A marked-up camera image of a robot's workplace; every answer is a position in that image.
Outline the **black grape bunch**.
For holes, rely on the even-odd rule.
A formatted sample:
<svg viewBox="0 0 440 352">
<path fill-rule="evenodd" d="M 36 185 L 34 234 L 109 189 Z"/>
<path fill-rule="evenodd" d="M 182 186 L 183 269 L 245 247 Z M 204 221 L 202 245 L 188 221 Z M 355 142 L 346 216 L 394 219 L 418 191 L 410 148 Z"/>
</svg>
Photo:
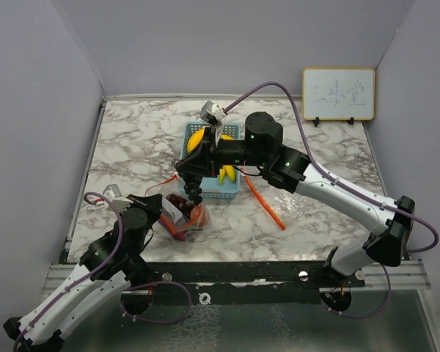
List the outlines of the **black grape bunch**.
<svg viewBox="0 0 440 352">
<path fill-rule="evenodd" d="M 202 177 L 191 174 L 183 174 L 183 181 L 183 189 L 188 196 L 188 200 L 191 201 L 194 206 L 200 205 L 202 203 Z"/>
</svg>

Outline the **dark purple grape bunch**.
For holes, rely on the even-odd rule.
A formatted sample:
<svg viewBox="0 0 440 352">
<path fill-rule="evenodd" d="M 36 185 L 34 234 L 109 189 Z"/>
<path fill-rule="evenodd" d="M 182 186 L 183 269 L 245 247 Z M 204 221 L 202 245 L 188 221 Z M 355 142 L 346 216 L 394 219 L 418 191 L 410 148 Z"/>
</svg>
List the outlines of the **dark purple grape bunch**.
<svg viewBox="0 0 440 352">
<path fill-rule="evenodd" d="M 191 218 L 191 211 L 194 208 L 194 204 L 192 201 L 176 195 L 176 194 L 168 194 L 166 196 L 167 200 L 171 202 L 185 217 Z"/>
</svg>

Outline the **clear orange zipper bag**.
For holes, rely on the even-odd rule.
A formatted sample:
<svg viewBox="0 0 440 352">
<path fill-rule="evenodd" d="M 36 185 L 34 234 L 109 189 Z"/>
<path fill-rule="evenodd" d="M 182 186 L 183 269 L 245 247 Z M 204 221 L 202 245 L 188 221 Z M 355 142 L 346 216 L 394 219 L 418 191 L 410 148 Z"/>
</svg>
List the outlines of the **clear orange zipper bag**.
<svg viewBox="0 0 440 352">
<path fill-rule="evenodd" d="M 174 174 L 168 180 L 149 187 L 144 195 L 152 196 L 154 194 L 162 194 L 164 198 L 162 201 L 161 217 L 158 220 L 158 223 L 171 236 L 176 232 L 187 231 L 188 237 L 186 241 L 193 241 L 194 233 L 208 229 L 211 225 L 211 219 L 208 227 L 202 229 L 195 228 L 191 225 L 190 219 L 185 217 L 171 202 L 167 200 L 166 196 L 168 194 L 176 194 L 188 199 L 188 196 L 184 193 L 183 186 L 184 184 L 178 175 Z"/>
</svg>

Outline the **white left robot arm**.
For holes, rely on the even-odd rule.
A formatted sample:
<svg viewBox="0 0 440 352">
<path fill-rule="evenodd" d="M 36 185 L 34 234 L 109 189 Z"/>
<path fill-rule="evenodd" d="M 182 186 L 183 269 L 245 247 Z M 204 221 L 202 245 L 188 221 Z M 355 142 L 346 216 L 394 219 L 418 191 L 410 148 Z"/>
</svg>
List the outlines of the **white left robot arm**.
<svg viewBox="0 0 440 352">
<path fill-rule="evenodd" d="M 117 217 L 112 229 L 92 242 L 68 277 L 38 307 L 10 318 L 4 330 L 14 351 L 60 351 L 64 341 L 103 304 L 131 288 L 143 287 L 149 268 L 142 259 L 147 233 L 162 213 L 162 195 L 87 192 L 91 205 L 107 205 Z"/>
</svg>

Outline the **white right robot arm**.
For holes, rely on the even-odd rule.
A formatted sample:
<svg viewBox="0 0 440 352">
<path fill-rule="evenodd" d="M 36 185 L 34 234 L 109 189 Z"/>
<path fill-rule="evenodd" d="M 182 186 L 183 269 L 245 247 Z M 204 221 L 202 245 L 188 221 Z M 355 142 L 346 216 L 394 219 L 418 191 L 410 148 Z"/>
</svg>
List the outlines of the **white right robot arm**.
<svg viewBox="0 0 440 352">
<path fill-rule="evenodd" d="M 311 158 L 282 142 L 283 127 L 266 112 L 246 118 L 243 140 L 217 140 L 211 127 L 199 144 L 175 164 L 190 200 L 198 205 L 204 177 L 219 175 L 223 166 L 255 166 L 269 185 L 322 202 L 359 222 L 368 238 L 332 249 L 322 269 L 323 281 L 338 287 L 372 263 L 400 265 L 411 233 L 415 203 L 366 191 L 314 165 Z"/>
</svg>

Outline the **yellow banana bunch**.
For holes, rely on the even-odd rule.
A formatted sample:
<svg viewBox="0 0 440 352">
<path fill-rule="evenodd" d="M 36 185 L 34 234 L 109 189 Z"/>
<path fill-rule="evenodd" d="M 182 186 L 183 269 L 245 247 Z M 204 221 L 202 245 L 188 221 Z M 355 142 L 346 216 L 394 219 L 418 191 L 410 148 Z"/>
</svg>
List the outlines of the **yellow banana bunch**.
<svg viewBox="0 0 440 352">
<path fill-rule="evenodd" d="M 216 177 L 220 185 L 224 184 L 225 178 L 231 183 L 237 181 L 234 167 L 220 164 L 219 144 L 212 127 L 198 128 L 188 137 L 181 169 L 197 177 Z"/>
</svg>

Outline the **light blue plastic basket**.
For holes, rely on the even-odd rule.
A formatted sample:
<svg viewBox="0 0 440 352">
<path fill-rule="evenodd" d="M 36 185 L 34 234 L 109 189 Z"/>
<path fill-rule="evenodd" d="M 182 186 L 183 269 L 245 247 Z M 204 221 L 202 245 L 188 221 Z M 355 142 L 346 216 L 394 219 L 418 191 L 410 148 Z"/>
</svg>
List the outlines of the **light blue plastic basket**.
<svg viewBox="0 0 440 352">
<path fill-rule="evenodd" d="M 187 122 L 184 125 L 183 144 L 180 152 L 180 157 L 187 156 L 187 144 L 189 139 L 198 130 L 202 130 L 205 124 L 200 122 Z M 241 126 L 238 123 L 230 123 L 224 127 L 223 134 L 232 137 L 233 139 L 240 139 Z M 240 190 L 241 176 L 238 170 L 235 170 L 235 181 L 231 181 L 229 175 L 226 173 L 223 183 L 219 182 L 219 178 L 203 178 L 201 183 L 202 197 L 217 198 L 217 199 L 234 199 Z"/>
</svg>

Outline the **small framed whiteboard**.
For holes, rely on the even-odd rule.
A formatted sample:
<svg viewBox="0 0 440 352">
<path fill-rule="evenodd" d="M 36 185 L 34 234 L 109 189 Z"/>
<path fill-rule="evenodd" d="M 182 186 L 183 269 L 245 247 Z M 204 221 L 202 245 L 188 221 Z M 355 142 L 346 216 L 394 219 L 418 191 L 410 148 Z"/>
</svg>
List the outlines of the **small framed whiteboard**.
<svg viewBox="0 0 440 352">
<path fill-rule="evenodd" d="M 375 116 L 375 70 L 370 67 L 307 67 L 302 75 L 303 118 L 370 121 Z"/>
</svg>

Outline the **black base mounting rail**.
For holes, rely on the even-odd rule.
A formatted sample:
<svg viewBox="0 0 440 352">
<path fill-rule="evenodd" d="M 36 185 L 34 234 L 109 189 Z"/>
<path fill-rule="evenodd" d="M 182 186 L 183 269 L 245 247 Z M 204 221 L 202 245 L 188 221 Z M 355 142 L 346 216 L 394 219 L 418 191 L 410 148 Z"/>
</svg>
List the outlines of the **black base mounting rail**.
<svg viewBox="0 0 440 352">
<path fill-rule="evenodd" d="M 318 261 L 152 262 L 137 283 L 170 280 L 193 304 L 318 304 L 320 290 L 364 287 L 363 278 L 338 277 Z"/>
</svg>

